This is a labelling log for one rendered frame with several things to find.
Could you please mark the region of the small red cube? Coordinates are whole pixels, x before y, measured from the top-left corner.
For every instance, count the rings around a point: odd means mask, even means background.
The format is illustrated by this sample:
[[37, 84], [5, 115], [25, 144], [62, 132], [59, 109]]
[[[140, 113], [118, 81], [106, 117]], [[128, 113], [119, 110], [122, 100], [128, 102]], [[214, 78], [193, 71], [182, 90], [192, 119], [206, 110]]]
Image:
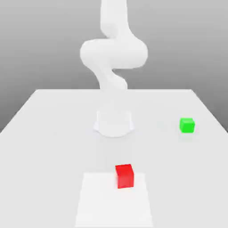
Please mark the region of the small red cube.
[[116, 165], [115, 170], [118, 189], [134, 186], [134, 171], [131, 164]]

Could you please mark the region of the small green cube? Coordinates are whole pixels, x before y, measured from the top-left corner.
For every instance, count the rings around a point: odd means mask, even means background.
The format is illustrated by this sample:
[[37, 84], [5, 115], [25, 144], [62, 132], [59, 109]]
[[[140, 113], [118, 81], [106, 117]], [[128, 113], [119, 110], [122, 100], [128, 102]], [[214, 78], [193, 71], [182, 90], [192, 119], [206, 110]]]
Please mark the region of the small green cube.
[[180, 118], [179, 128], [182, 133], [193, 133], [195, 121], [193, 118]]

